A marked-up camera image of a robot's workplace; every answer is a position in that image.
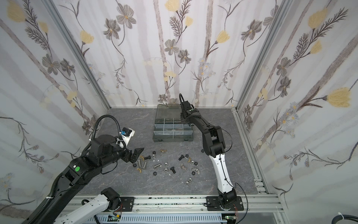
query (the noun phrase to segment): silver bolt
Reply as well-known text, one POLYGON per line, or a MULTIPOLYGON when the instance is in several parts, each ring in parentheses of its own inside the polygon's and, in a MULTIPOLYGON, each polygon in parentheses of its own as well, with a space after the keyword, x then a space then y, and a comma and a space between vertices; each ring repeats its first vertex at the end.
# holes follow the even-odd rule
POLYGON ((153 165, 153 168, 155 169, 155 168, 159 167, 160 165, 161 165, 161 163, 158 163, 157 165, 153 165))

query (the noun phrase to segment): black mounting plate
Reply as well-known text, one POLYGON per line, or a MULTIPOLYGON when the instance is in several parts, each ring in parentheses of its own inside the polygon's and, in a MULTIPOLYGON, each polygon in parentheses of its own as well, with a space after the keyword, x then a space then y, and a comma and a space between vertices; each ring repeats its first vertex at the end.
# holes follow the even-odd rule
POLYGON ((134 197, 120 197, 122 201, 122 211, 132 211, 134 204, 134 197))
MULTIPOLYGON (((242 203, 242 199, 240 196, 237 196, 237 201, 234 203, 238 211, 244 210, 244 205, 242 203)), ((224 211, 221 209, 218 201, 218 197, 212 197, 208 196, 206 197, 206 206, 208 208, 208 211, 224 211)), ((229 211, 235 211, 235 207, 229 209, 229 211)))

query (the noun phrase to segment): black bolt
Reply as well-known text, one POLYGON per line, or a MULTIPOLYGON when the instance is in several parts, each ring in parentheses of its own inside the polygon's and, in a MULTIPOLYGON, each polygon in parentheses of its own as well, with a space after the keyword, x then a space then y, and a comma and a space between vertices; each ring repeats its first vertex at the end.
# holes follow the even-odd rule
POLYGON ((171 171, 173 171, 173 173, 176 173, 174 167, 170 168, 171 171))

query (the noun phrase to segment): bolt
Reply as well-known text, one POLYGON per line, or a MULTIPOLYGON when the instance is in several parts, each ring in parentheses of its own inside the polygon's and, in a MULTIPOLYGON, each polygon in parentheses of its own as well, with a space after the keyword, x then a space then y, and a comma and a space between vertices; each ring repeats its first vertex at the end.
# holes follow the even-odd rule
POLYGON ((144 161, 142 169, 145 169, 147 167, 147 161, 144 161))
POLYGON ((174 167, 170 168, 170 170, 173 171, 174 174, 176 173, 174 167))
POLYGON ((157 165, 153 165, 153 168, 156 169, 160 165, 161 165, 161 163, 158 163, 157 165))

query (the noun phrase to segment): floral wallpaper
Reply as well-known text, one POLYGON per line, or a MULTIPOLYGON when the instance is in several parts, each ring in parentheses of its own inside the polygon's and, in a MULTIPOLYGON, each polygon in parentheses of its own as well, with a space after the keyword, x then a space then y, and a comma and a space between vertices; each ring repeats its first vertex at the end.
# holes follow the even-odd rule
POLYGON ((0 220, 21 223, 106 108, 40 1, 0 5, 0 220))
POLYGON ((357 12, 355 1, 293 1, 239 108, 293 224, 358 209, 357 12))
POLYGON ((281 1, 54 2, 111 106, 232 107, 281 1))

